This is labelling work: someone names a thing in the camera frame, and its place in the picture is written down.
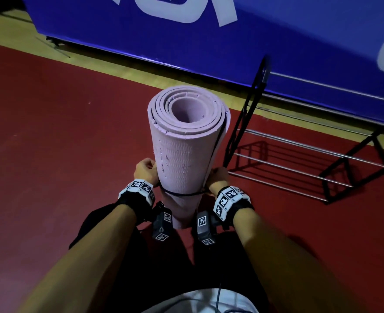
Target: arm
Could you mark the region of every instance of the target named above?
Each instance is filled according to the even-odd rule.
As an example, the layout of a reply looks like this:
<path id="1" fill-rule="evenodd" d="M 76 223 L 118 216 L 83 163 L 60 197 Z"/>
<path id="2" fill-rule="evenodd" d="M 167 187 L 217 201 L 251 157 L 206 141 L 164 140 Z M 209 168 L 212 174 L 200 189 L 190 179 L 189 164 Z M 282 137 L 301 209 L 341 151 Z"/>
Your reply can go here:
<path id="1" fill-rule="evenodd" d="M 215 196 L 229 186 L 226 169 L 213 173 L 207 185 Z M 233 225 L 279 312 L 363 312 L 314 257 L 269 226 L 254 210 L 238 210 Z"/>
<path id="2" fill-rule="evenodd" d="M 156 185 L 154 161 L 149 158 L 141 161 L 134 177 Z M 18 312 L 100 311 L 136 221 L 136 214 L 128 205 L 118 205 L 54 265 Z"/>

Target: blue banner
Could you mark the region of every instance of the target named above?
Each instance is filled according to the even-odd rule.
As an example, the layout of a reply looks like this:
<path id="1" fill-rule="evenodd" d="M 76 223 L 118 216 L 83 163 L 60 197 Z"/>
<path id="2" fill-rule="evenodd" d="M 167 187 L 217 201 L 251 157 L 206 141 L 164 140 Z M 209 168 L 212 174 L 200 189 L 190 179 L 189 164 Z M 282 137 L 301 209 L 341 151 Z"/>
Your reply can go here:
<path id="1" fill-rule="evenodd" d="M 269 54 L 267 91 L 384 121 L 384 0 L 24 1 L 44 35 L 234 83 Z"/>

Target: yellow floor line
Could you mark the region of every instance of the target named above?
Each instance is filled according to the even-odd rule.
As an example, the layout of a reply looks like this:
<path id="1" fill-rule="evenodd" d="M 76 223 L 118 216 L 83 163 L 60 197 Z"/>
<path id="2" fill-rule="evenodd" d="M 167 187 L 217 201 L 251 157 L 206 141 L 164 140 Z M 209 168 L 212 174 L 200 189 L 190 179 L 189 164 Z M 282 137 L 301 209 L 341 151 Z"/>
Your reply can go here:
<path id="1" fill-rule="evenodd" d="M 92 53 L 84 51 L 83 49 L 75 50 L 72 48 L 72 51 L 69 52 L 66 50 L 55 49 L 53 44 L 45 40 L 45 36 L 36 31 L 34 25 L 31 23 L 31 17 L 24 11 L 12 10 L 0 15 L 0 45 L 161 89 L 183 84 L 198 85 L 217 94 L 225 101 L 229 108 L 235 110 L 241 110 L 244 103 L 242 93 L 229 92 L 227 88 L 223 88 L 221 92 L 220 88 L 222 87 L 222 84 L 206 83 L 204 80 L 193 78 L 192 76 L 185 75 L 177 70 L 167 70 L 167 68 L 163 68 L 159 65 L 142 62 L 141 60 L 133 60 L 122 55 L 108 55 L 107 53 L 100 51 Z M 269 100 L 263 102 L 264 103 L 261 104 L 261 106 L 281 113 L 300 118 L 307 118 L 353 131 L 370 133 L 370 131 L 359 127 L 353 127 L 347 124 L 336 123 L 333 120 L 324 119 L 321 117 L 323 114 L 319 114 L 319 116 L 301 114 L 298 111 L 291 111 L 280 106 L 274 106 L 277 103 Z M 280 122 L 314 131 L 320 131 L 356 142 L 359 142 L 364 138 L 364 136 L 358 134 L 328 128 L 261 110 L 256 110 L 255 113 L 272 120 L 278 120 Z M 384 135 L 381 135 L 379 140 L 384 148 Z"/>

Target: rolled yoga mat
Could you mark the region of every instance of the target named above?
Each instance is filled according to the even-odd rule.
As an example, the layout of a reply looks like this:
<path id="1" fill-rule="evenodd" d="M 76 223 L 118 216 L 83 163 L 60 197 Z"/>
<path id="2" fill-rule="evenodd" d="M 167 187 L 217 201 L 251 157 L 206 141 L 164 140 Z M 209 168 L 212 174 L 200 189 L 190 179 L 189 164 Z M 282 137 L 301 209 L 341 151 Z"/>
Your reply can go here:
<path id="1" fill-rule="evenodd" d="M 157 94 L 148 105 L 148 119 L 163 203 L 173 212 L 173 226 L 182 228 L 200 203 L 230 110 L 215 94 L 183 85 Z"/>

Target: red floor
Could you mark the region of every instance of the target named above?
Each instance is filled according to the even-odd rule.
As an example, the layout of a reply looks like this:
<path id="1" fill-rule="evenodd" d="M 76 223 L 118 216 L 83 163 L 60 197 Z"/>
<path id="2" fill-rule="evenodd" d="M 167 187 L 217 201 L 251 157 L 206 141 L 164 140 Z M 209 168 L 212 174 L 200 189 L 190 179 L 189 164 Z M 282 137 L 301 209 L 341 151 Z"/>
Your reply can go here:
<path id="1" fill-rule="evenodd" d="M 66 252 L 85 216 L 114 201 L 135 164 L 153 156 L 146 106 L 158 91 L 0 47 L 0 312 L 15 310 Z M 234 121 L 237 114 L 232 111 Z M 354 145 L 259 116 L 252 128 L 335 151 Z M 309 172 L 332 160 L 258 137 L 243 141 L 254 142 L 261 158 Z M 373 149 L 363 155 L 374 158 Z M 254 174 L 320 192 L 312 179 L 265 165 L 250 168 Z M 371 311 L 384 312 L 384 176 L 330 206 L 242 178 L 233 182 L 262 216 L 309 245 Z M 190 247 L 188 234 L 181 236 Z"/>

